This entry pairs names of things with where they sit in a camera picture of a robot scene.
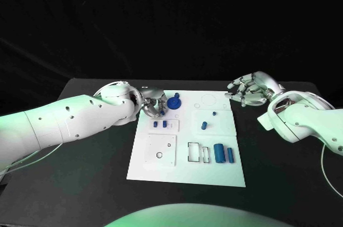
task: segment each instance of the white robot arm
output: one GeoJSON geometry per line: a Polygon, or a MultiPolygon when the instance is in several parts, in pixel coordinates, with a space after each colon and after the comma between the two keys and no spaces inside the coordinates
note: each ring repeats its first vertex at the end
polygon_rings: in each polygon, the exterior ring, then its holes
{"type": "Polygon", "coordinates": [[[247,105],[262,106],[267,100],[267,113],[259,121],[267,130],[276,129],[292,143],[309,135],[316,136],[329,149],[343,155],[343,109],[311,92],[287,91],[269,74],[259,71],[233,81],[238,92],[225,96],[247,105]]]}
{"type": "Polygon", "coordinates": [[[94,96],[71,97],[2,116],[0,174],[14,161],[35,151],[135,121],[140,109],[152,117],[164,116],[168,112],[165,92],[153,87],[136,89],[120,81],[106,85],[94,96]]]}

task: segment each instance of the black curtain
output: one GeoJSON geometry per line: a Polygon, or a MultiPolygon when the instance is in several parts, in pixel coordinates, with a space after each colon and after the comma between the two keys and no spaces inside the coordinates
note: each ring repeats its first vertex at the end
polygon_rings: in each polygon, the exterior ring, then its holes
{"type": "Polygon", "coordinates": [[[0,114],[55,101],[74,77],[230,81],[259,70],[315,82],[342,105],[342,83],[326,83],[336,68],[319,64],[325,7],[313,0],[0,0],[0,114]]]}

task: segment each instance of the blue object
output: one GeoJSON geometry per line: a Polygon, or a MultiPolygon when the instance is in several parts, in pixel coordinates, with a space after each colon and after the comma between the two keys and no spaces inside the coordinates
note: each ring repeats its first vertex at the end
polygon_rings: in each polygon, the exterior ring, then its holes
{"type": "Polygon", "coordinates": [[[204,130],[207,129],[207,126],[208,126],[208,122],[204,122],[204,123],[202,123],[202,129],[204,129],[204,130]]]}
{"type": "Polygon", "coordinates": [[[233,148],[228,148],[228,155],[230,155],[230,163],[234,163],[234,154],[233,154],[233,148]]]}
{"type": "Polygon", "coordinates": [[[172,110],[176,110],[179,109],[181,107],[181,99],[179,99],[181,95],[179,93],[176,92],[175,96],[169,98],[168,100],[168,107],[169,109],[172,110]]]}
{"type": "Polygon", "coordinates": [[[220,164],[225,163],[227,160],[225,160],[223,144],[215,144],[215,158],[217,158],[217,163],[220,163],[220,164]]]}

